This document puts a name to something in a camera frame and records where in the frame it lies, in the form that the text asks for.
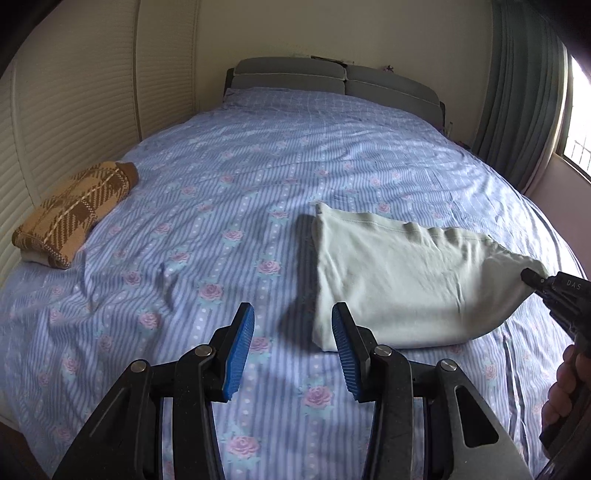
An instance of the wrinkled sheet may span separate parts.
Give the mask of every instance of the wrinkled sheet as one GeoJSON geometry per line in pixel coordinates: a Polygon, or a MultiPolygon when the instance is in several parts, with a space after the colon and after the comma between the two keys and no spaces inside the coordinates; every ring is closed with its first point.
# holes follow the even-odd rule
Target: wrinkled sheet
{"type": "MultiPolygon", "coordinates": [[[[0,389],[49,474],[132,360],[176,360],[249,301],[256,329],[241,388],[215,406],[226,477],[361,477],[373,405],[353,400],[338,355],[311,341],[317,202],[483,232],[551,274],[582,275],[544,215],[493,170],[423,120],[365,100],[230,91],[221,108],[154,135],[123,161],[137,165],[140,183],[71,269],[21,264],[0,297],[0,389]]],[[[531,296],[482,338],[404,353],[455,359],[537,473],[540,411],[569,343],[531,296]]]]}

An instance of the brown knit fabric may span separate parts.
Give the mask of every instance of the brown knit fabric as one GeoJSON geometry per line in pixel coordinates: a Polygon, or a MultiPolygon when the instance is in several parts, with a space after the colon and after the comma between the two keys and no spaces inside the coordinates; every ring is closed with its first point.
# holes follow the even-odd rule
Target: brown knit fabric
{"type": "Polygon", "coordinates": [[[132,163],[107,161],[60,184],[12,234],[22,251],[47,256],[47,264],[70,268],[90,229],[138,183],[132,163]]]}

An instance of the window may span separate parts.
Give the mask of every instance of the window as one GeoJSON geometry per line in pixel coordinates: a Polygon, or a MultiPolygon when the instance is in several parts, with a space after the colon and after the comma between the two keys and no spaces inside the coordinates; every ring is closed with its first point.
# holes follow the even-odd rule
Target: window
{"type": "Polygon", "coordinates": [[[573,107],[564,156],[591,174],[591,83],[572,59],[573,107]]]}

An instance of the curtain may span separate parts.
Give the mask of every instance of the curtain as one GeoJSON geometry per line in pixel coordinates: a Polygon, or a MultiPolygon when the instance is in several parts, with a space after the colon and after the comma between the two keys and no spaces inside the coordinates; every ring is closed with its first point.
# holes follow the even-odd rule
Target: curtain
{"type": "Polygon", "coordinates": [[[493,0],[491,73],[472,151],[517,190],[530,192],[556,146],[567,54],[526,2],[493,0]]]}

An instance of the human hand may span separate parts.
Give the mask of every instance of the human hand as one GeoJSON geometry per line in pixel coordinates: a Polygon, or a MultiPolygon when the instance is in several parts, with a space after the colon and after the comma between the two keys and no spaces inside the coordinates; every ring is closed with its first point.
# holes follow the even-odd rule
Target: human hand
{"type": "Polygon", "coordinates": [[[548,401],[542,407],[542,430],[556,423],[560,417],[567,417],[573,408],[569,395],[574,391],[578,377],[591,389],[591,359],[578,355],[573,368],[574,345],[569,345],[562,358],[564,363],[556,371],[556,383],[548,390],[548,401]]]}

